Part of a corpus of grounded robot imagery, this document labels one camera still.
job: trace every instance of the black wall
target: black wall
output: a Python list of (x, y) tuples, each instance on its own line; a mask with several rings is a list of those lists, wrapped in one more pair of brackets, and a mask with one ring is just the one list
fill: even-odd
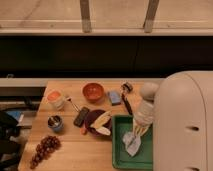
[(161, 77), (213, 70), (213, 37), (0, 37), (0, 77)]

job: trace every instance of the orange bowl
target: orange bowl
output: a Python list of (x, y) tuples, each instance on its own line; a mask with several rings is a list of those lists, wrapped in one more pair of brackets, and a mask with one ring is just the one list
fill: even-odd
[(89, 102), (94, 103), (104, 96), (104, 88), (98, 83), (88, 83), (83, 88), (83, 95)]

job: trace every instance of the utensil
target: utensil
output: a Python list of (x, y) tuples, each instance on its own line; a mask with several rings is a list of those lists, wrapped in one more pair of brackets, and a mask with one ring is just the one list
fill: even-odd
[(132, 115), (133, 114), (132, 108), (131, 108), (131, 105), (130, 105), (127, 97), (126, 97), (126, 94), (130, 93), (133, 90), (133, 86), (130, 83), (126, 82), (126, 83), (121, 85), (121, 88), (122, 88), (121, 98), (122, 98), (122, 100), (125, 104), (125, 107), (126, 107), (128, 113), (130, 115)]

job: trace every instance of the plate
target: plate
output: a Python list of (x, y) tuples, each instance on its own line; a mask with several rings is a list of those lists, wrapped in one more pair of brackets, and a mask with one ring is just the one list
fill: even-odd
[[(85, 119), (84, 119), (84, 124), (85, 124), (85, 128), (91, 132), (92, 134), (94, 135), (98, 135), (98, 136), (103, 136), (103, 134), (100, 134), (99, 132), (97, 132), (95, 130), (95, 128), (91, 128), (90, 125), (100, 116), (104, 113), (105, 111), (104, 110), (101, 110), (101, 109), (97, 109), (97, 110), (92, 110), (90, 111)], [(111, 119), (103, 125), (104, 127), (108, 128), (109, 130), (111, 130), (112, 128), (112, 123), (111, 123)]]

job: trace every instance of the small bowl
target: small bowl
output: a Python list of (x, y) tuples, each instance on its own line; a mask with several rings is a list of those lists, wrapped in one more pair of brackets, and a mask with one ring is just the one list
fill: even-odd
[(98, 83), (89, 83), (83, 88), (84, 97), (91, 103), (99, 101), (104, 96), (104, 88)]
[[(97, 135), (97, 136), (103, 136), (103, 134), (100, 134), (99, 132), (97, 132), (95, 130), (95, 128), (91, 128), (90, 125), (100, 116), (104, 113), (105, 111), (104, 110), (101, 110), (101, 109), (97, 109), (97, 110), (92, 110), (90, 111), (85, 119), (84, 119), (84, 124), (85, 124), (85, 128), (91, 132), (92, 134), (94, 135)], [(112, 123), (111, 123), (111, 119), (103, 125), (104, 127), (108, 128), (110, 131), (112, 129)]]
[(63, 128), (62, 119), (58, 115), (50, 116), (47, 123), (48, 127), (56, 133), (60, 132)]

